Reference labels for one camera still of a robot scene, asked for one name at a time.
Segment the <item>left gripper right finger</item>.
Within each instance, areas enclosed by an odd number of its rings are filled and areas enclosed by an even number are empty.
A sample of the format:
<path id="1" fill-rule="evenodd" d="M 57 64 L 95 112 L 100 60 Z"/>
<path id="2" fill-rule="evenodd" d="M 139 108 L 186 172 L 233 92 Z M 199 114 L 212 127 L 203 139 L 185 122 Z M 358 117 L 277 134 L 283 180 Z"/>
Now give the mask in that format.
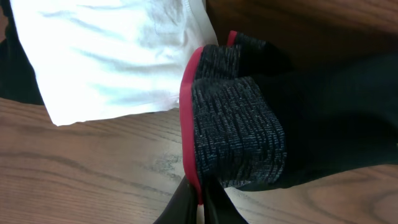
<path id="1" fill-rule="evenodd" d="M 248 224 L 219 183 L 207 183 L 203 190 L 205 224 Z"/>

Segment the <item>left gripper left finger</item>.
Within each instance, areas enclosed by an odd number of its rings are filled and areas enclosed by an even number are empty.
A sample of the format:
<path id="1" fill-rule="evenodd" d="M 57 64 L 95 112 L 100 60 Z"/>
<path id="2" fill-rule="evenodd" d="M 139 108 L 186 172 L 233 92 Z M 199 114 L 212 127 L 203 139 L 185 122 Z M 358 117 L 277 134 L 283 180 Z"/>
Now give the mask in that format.
<path id="1" fill-rule="evenodd" d="M 184 176 L 165 210 L 154 224 L 196 224 L 197 193 Z"/>

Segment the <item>black leggings with red waistband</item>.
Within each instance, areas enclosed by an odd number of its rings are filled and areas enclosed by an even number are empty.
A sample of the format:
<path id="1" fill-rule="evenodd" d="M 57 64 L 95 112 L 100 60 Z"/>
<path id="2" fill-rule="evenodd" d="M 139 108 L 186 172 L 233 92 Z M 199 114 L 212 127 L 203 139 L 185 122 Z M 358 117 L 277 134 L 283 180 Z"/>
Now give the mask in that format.
<path id="1" fill-rule="evenodd" d="M 180 87 L 183 166 L 242 191 L 286 189 L 397 163 L 397 54 L 297 71 L 269 42 L 231 32 L 194 51 Z"/>

